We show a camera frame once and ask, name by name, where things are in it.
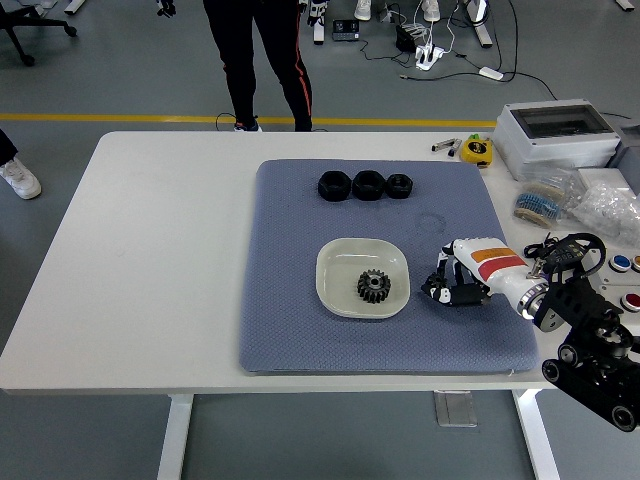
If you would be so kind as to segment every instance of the square plate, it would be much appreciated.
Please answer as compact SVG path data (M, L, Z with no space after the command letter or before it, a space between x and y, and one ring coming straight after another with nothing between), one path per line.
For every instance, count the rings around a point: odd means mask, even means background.
M389 277L391 289L380 303L369 303L358 294L360 275L380 270ZM388 318L409 301L409 268L395 245L373 238L338 238L318 253L316 291L331 312L350 318Z

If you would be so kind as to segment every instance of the yellow tape measure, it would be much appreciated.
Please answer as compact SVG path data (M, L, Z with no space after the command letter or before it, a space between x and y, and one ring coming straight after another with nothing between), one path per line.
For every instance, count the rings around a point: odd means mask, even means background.
M464 142L460 158L465 162L475 163L480 168L488 167L493 160L491 140L481 140L479 135L472 135Z

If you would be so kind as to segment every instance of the shoe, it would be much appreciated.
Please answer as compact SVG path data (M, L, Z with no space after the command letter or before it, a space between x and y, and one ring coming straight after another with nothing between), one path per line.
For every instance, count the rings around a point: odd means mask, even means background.
M233 131L234 132L261 132L262 128L260 128L260 125L258 125L257 121L255 121L255 123L253 124L253 127L247 127L243 123L236 122L236 124L233 126Z
M371 0L358 0L353 16L363 22L371 20Z
M0 166L0 175L20 198L29 200L42 192L38 179L17 158Z
M424 10L423 16L427 22L437 22L440 20L438 0L422 0L422 10Z

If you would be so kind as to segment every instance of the blue mat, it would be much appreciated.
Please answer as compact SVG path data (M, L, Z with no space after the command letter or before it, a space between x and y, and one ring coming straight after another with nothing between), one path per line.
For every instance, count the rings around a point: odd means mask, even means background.
M408 199L352 195L330 203L320 176L360 170L409 175ZM449 162L271 160L257 173L256 207L242 299L240 364L249 372L489 373L538 362L533 326L502 295L489 305L453 309L420 287L438 252L456 238L504 240L474 165ZM342 237L391 242L409 265L406 307L382 321L340 317L315 287L320 249Z

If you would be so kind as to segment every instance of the nut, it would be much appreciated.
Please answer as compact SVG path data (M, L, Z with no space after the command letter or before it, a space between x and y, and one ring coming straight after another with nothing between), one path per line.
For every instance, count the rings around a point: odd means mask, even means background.
M378 200L384 193L385 180L375 170L363 170L353 179L353 194L360 200Z
M389 175L385 184L385 191L390 198L402 199L411 195L413 180L403 173Z
M351 191L351 179L340 170L324 172L318 180L318 193L328 202L346 200Z

